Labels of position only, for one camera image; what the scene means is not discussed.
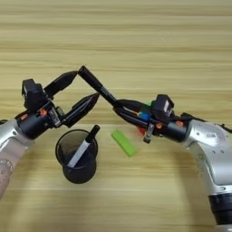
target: green eraser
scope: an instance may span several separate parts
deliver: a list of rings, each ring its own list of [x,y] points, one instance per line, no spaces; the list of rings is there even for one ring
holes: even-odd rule
[[[135,155],[137,149],[120,130],[115,130],[111,136],[129,157]]]

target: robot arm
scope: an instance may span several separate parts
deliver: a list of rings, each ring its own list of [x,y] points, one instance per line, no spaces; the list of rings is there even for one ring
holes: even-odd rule
[[[78,74],[91,85],[125,121],[146,130],[144,141],[151,136],[166,137],[182,144],[194,157],[203,178],[218,232],[232,231],[232,150],[224,124],[217,125],[187,113],[176,116],[168,95],[158,95],[151,106],[139,101],[116,100],[86,68]],[[146,119],[138,112],[144,112]]]
[[[72,127],[96,104],[99,93],[84,97],[68,113],[53,104],[54,95],[68,87],[77,72],[67,72],[43,89],[33,79],[23,81],[22,94],[26,111],[10,121],[0,121],[0,198],[14,169],[34,140],[51,128]]]

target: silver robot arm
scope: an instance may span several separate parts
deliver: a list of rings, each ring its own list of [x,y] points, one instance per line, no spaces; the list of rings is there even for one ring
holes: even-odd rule
[[[139,101],[117,100],[85,66],[78,74],[96,90],[126,122],[145,129],[144,141],[152,135],[182,143],[194,156],[204,179],[218,232],[232,231],[232,150],[225,125],[208,123],[187,113],[174,114],[168,95],[159,94],[148,106]]]
[[[196,160],[205,183],[217,231],[232,231],[232,144],[219,125],[192,120],[182,144]]]
[[[19,160],[34,144],[22,133],[15,119],[0,126],[0,198],[10,182]]]
[[[84,97],[66,114],[53,104],[54,95],[68,87],[76,74],[66,72],[44,89],[33,79],[23,81],[22,94],[26,111],[10,121],[0,121],[0,198],[5,193],[17,163],[36,138],[48,129],[62,125],[72,127],[98,101],[99,93]]]

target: pencil cup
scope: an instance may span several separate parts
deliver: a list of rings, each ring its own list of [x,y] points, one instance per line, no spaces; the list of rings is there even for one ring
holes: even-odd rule
[[[92,140],[77,164],[73,168],[68,167],[68,163],[88,135],[89,132],[86,130],[70,130],[56,144],[55,155],[63,166],[63,175],[75,184],[89,181],[97,169],[98,143],[96,139]]]

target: orange accent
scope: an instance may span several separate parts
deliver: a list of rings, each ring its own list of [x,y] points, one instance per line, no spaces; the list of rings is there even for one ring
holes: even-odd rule
[[[184,122],[183,122],[183,121],[176,121],[176,124],[177,124],[179,127],[183,127],[183,126],[184,126]]]
[[[23,116],[21,116],[21,120],[25,120],[28,117],[28,114],[24,114]]]
[[[47,110],[45,110],[45,109],[40,109],[40,115],[41,115],[41,116],[46,116],[46,115],[47,115]]]
[[[156,124],[156,128],[157,128],[157,129],[162,129],[162,127],[163,127],[163,124],[162,124],[162,123],[157,123],[157,124]]]

